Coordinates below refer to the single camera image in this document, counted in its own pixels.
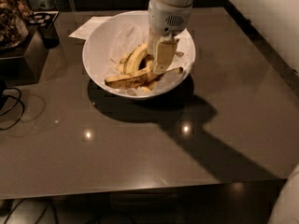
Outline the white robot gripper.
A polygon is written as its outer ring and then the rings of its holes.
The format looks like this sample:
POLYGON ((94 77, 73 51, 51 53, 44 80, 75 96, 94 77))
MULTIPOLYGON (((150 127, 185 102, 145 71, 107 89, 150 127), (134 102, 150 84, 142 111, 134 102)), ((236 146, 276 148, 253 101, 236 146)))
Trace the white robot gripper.
POLYGON ((178 48, 176 36, 186 27, 192 13, 192 0, 149 0, 148 54, 154 58, 153 73, 164 73, 173 61, 178 48))

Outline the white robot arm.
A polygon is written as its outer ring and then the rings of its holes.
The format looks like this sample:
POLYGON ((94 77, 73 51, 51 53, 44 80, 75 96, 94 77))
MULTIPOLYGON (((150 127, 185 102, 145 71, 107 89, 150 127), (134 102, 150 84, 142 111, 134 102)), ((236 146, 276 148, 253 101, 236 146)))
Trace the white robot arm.
POLYGON ((170 66, 178 48, 177 35, 183 32, 192 13, 193 0, 149 0, 147 50, 153 57, 153 73, 170 66))

